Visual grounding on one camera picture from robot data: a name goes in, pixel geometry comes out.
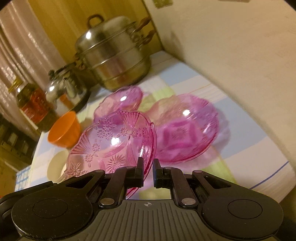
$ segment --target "orange plastic cup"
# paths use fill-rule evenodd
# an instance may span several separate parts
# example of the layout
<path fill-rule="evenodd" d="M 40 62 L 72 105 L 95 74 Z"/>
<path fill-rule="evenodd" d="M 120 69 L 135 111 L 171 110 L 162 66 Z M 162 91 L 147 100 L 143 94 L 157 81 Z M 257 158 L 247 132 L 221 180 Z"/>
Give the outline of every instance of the orange plastic cup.
<path fill-rule="evenodd" d="M 64 148 L 72 148 L 81 136 L 81 126 L 74 111 L 60 117 L 51 127 L 48 142 Z"/>

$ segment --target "pink glass bowl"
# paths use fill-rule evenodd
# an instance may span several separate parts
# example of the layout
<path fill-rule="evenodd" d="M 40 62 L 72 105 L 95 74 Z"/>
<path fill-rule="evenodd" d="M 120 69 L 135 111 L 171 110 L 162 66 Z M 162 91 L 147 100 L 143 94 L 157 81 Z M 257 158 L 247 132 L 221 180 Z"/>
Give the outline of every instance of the pink glass bowl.
<path fill-rule="evenodd" d="M 150 119 L 137 111 L 116 111 L 82 133 L 69 153 L 67 168 L 59 182 L 97 169 L 113 173 L 120 167 L 136 166 L 138 157 L 144 159 L 145 179 L 155 151 L 156 133 Z M 136 190 L 128 189 L 127 198 Z"/>
<path fill-rule="evenodd" d="M 94 111 L 94 123 L 118 110 L 135 111 L 143 98 L 138 86 L 122 87 L 108 95 Z"/>
<path fill-rule="evenodd" d="M 155 157 L 162 163 L 181 163 L 198 157 L 219 131 L 215 107 L 191 94 L 161 99 L 146 114 L 155 125 Z"/>

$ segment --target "beige bowl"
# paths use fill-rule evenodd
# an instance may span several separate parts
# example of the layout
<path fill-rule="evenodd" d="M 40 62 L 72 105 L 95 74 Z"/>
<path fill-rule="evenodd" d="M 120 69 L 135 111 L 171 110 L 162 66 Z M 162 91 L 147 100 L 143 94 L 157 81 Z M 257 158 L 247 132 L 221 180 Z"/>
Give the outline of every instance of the beige bowl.
<path fill-rule="evenodd" d="M 69 155 L 68 150 L 63 150 L 55 154 L 50 161 L 47 168 L 48 180 L 56 183 L 66 169 L 67 157 Z"/>

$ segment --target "pink curtain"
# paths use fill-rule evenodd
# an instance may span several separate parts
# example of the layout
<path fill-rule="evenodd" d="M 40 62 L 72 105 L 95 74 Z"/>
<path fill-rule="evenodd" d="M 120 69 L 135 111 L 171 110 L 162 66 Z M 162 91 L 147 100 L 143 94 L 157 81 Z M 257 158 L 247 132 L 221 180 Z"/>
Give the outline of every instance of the pink curtain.
<path fill-rule="evenodd" d="M 25 83 L 35 82 L 44 90 L 48 71 L 65 64 L 27 0 L 12 0 L 0 11 L 0 113 L 35 140 L 38 132 L 19 112 L 8 88 L 17 75 Z"/>

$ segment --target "red bottle label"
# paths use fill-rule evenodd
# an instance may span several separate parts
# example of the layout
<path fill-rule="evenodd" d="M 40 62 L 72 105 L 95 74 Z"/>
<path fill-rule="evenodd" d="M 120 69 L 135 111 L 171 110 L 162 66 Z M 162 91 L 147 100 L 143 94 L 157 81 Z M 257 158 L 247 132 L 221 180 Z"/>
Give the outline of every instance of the red bottle label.
<path fill-rule="evenodd" d="M 35 90 L 28 103 L 26 103 L 21 110 L 26 116 L 38 124 L 49 112 L 50 107 L 45 99 L 45 94 L 41 89 Z"/>

